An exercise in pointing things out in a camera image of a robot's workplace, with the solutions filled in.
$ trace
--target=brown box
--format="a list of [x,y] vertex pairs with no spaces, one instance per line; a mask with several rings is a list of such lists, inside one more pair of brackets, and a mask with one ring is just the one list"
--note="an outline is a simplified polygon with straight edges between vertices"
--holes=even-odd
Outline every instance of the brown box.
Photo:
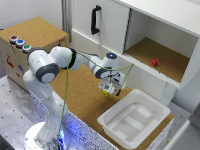
[[10,44],[10,36],[16,35],[32,47],[43,47],[49,53],[55,46],[69,47],[69,35],[36,17],[0,31],[0,51],[7,75],[25,90],[23,74],[29,69],[27,54]]

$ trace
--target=cable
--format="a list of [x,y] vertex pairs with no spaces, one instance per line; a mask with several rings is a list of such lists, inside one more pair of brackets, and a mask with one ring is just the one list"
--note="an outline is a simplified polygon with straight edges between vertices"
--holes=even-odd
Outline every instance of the cable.
[[[87,56],[85,56],[85,55],[83,55],[83,54],[81,54],[81,53],[79,53],[79,52],[77,52],[77,53],[80,54],[80,55],[82,55],[83,57],[87,58],[89,61],[91,61],[91,62],[92,62],[93,64],[95,64],[96,66],[98,66],[98,67],[100,67],[100,68],[102,68],[102,69],[108,70],[108,71],[119,71],[119,70],[124,70],[124,69],[130,67],[130,69],[129,69],[128,73],[126,74],[126,77],[125,77],[125,79],[124,79],[124,81],[123,81],[123,83],[122,83],[122,87],[123,87],[123,85],[124,85],[124,83],[125,83],[125,81],[126,81],[126,78],[128,77],[128,74],[130,73],[131,69],[132,69],[133,66],[134,66],[134,64],[131,64],[131,65],[127,66],[127,67],[120,68],[120,69],[107,69],[107,68],[104,68],[104,67],[99,66],[99,65],[96,64],[94,61],[92,61],[91,59],[89,59]],[[56,142],[58,142],[59,135],[60,135],[60,131],[61,131],[61,127],[62,127],[62,124],[63,124],[64,111],[65,111],[65,104],[66,104],[66,100],[67,100],[67,91],[68,91],[68,71],[69,71],[68,68],[69,68],[69,63],[70,63],[70,61],[71,61],[72,55],[73,55],[73,53],[71,53],[71,55],[70,55],[69,58],[68,58],[67,76],[66,76],[65,100],[64,100],[63,110],[62,110],[62,119],[61,119],[61,123],[60,123],[59,132],[58,132],[58,135],[57,135],[57,141],[56,141]]]

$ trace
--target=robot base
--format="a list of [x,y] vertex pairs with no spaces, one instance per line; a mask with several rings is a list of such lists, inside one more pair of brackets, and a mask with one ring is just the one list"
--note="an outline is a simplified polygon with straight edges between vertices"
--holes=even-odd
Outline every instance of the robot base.
[[[42,126],[44,125],[44,122],[40,122],[38,124],[35,124],[34,126],[32,126],[25,134],[25,138],[24,138],[24,149],[25,150],[49,150],[49,148],[41,148],[39,147],[36,142],[35,142],[35,137],[37,136],[38,132],[40,131],[40,129],[42,128]],[[69,146],[70,143],[70,138],[68,135],[66,135],[66,137],[64,138],[64,143],[65,143],[65,149],[67,149],[67,147]]]

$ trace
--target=door handle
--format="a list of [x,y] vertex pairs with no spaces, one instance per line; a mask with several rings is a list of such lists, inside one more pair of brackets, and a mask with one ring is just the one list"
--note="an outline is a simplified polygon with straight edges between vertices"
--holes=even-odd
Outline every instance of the door handle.
[[96,12],[101,10],[101,7],[96,5],[96,8],[92,10],[92,20],[91,20],[91,32],[92,35],[98,33],[100,30],[96,28]]

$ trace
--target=robotic arm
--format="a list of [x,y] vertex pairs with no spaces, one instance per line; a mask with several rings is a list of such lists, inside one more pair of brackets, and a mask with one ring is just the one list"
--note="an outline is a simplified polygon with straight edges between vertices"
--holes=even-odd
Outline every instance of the robotic arm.
[[72,53],[69,63],[70,70],[76,70],[82,63],[85,63],[94,76],[100,79],[98,87],[102,90],[119,95],[125,87],[125,75],[117,71],[118,61],[114,53],[107,53],[101,60],[97,55],[80,53],[65,47],[54,47],[49,54],[40,47],[31,49],[28,53],[30,69],[24,74],[23,79],[29,92],[37,97],[48,110],[45,124],[35,139],[42,149],[49,149],[48,143],[56,138],[61,122],[61,106],[65,105],[49,83],[56,78],[59,67],[67,69],[68,59]]

